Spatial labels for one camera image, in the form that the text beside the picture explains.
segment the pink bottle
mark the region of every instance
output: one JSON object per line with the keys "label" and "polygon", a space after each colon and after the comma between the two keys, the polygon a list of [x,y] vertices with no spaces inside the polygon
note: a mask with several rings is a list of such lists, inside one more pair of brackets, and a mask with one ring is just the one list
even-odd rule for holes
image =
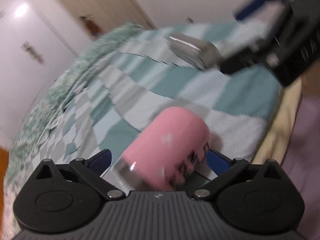
{"label": "pink bottle", "polygon": [[210,138],[200,117],[169,107],[122,153],[115,169],[136,190],[173,190],[204,158]]}

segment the door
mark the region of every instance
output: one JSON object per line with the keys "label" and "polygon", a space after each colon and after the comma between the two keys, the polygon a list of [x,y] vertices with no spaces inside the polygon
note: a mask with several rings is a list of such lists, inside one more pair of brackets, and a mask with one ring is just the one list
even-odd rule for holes
{"label": "door", "polygon": [[150,20],[135,0],[60,0],[69,12],[79,16],[92,15],[92,19],[105,31],[133,21],[146,28],[152,27]]}
{"label": "door", "polygon": [[[37,95],[76,56],[27,1],[0,0],[0,12],[0,129],[13,139]],[[34,59],[26,44],[41,60]]]}

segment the ribbed gray panel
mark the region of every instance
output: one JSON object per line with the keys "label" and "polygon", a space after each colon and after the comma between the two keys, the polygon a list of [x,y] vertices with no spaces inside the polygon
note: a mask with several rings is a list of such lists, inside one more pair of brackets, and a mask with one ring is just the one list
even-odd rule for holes
{"label": "ribbed gray panel", "polygon": [[185,192],[131,192],[108,202],[90,224],[61,235],[22,231],[15,240],[303,240],[295,232],[255,236],[226,224],[211,204]]}

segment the door handle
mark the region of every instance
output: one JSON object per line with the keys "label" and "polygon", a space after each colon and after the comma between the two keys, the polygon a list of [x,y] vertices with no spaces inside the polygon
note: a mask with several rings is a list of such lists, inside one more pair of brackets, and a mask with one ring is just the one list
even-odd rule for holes
{"label": "door handle", "polygon": [[28,42],[23,43],[21,48],[23,51],[27,52],[33,60],[37,60],[40,64],[44,63],[42,56],[38,54],[35,48],[31,46]]}

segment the teal and white blanket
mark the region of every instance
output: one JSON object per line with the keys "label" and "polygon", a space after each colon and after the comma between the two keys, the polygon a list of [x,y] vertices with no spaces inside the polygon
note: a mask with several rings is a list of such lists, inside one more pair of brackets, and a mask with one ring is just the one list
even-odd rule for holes
{"label": "teal and white blanket", "polygon": [[[137,26],[131,27],[138,32]],[[260,65],[232,76],[215,68],[201,71],[173,54],[166,38],[179,31],[211,41],[229,55],[263,36],[267,29],[260,22],[169,27],[131,35],[122,46],[106,51],[82,72],[41,130],[19,172],[20,181],[15,179],[17,175],[11,178],[19,184],[15,194],[44,158],[69,163],[108,148],[114,164],[139,133],[170,106],[185,107],[202,117],[214,135],[212,148],[231,159],[251,160],[279,99],[281,88],[276,79]],[[215,177],[202,162],[187,186]],[[104,178],[121,187],[112,169]],[[10,204],[7,201],[7,212]]]}

